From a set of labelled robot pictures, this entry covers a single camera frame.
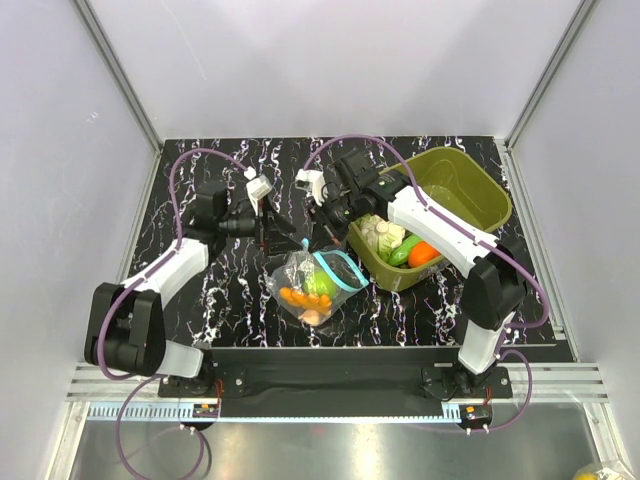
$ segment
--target olive green basket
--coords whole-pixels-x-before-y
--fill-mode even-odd
[[[436,202],[474,227],[493,232],[511,216],[511,199],[480,165],[466,153],[451,147],[437,147],[407,160],[418,184]],[[389,170],[406,173],[401,165]],[[352,223],[349,244],[383,290],[400,292],[446,265],[441,255],[418,268],[396,268],[383,261]]]

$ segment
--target green vegetable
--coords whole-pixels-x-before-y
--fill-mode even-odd
[[[324,270],[316,269],[304,282],[304,291],[313,295],[329,295],[332,300],[338,293],[338,286]]]
[[[410,235],[404,242],[402,242],[402,245],[391,253],[387,263],[392,267],[398,267],[403,263],[406,263],[409,258],[409,253],[411,253],[411,249],[421,241],[422,239],[417,235]]]
[[[404,228],[387,222],[378,215],[365,215],[357,225],[369,246],[385,262],[391,256],[391,252],[402,244]]]

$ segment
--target marble tabletop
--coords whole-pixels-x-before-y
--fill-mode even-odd
[[[437,146],[451,146],[468,153],[494,180],[509,191],[492,137],[386,137],[405,158]],[[310,236],[305,215],[304,192],[295,189],[294,176],[322,138],[195,139],[167,140],[164,145],[130,274],[143,269],[171,243],[172,208],[168,175],[175,159],[186,150],[207,147],[234,156],[273,183],[273,199],[280,213],[297,227],[298,239]],[[378,165],[395,163],[378,146],[363,141],[345,141],[322,155],[321,165],[332,155],[354,146],[366,148]],[[245,179],[237,169],[212,155],[194,155],[178,171],[177,197],[181,210],[194,199],[195,186],[207,179],[223,178],[231,188]],[[523,238],[517,212],[495,234]],[[350,255],[356,255],[347,247]],[[464,315],[458,306],[462,278],[449,266],[411,289],[390,293],[370,284],[351,297],[326,324],[319,328],[302,325],[281,310],[265,287],[264,276],[284,262],[283,256],[265,258],[251,240],[230,240],[227,248],[202,274],[192,279],[165,309],[167,338],[200,347],[320,347],[320,346],[409,346],[450,345],[459,338]],[[542,311],[534,292],[529,292],[518,321],[533,321]],[[553,343],[547,323],[536,330],[522,330],[509,339],[513,343]]]

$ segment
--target gray wall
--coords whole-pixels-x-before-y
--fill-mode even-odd
[[[583,360],[640,471],[640,2],[600,2],[515,147]]]
[[[91,0],[168,138],[505,136],[579,0]]]
[[[0,477],[43,478],[152,154],[72,2],[0,2]]]

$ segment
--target metal floor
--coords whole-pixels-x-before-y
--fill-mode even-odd
[[[494,424],[516,412],[496,405]],[[123,424],[125,452],[144,445],[170,426]],[[446,428],[456,433],[425,429]],[[73,479],[131,478],[119,464],[113,422],[88,421],[78,449]],[[467,437],[453,426],[218,424],[205,431],[212,462],[206,457],[193,478],[206,479],[455,479],[570,480],[597,459],[580,404],[534,404],[513,427],[489,436]],[[175,479],[193,466],[195,437],[172,432],[131,459],[153,479]]]

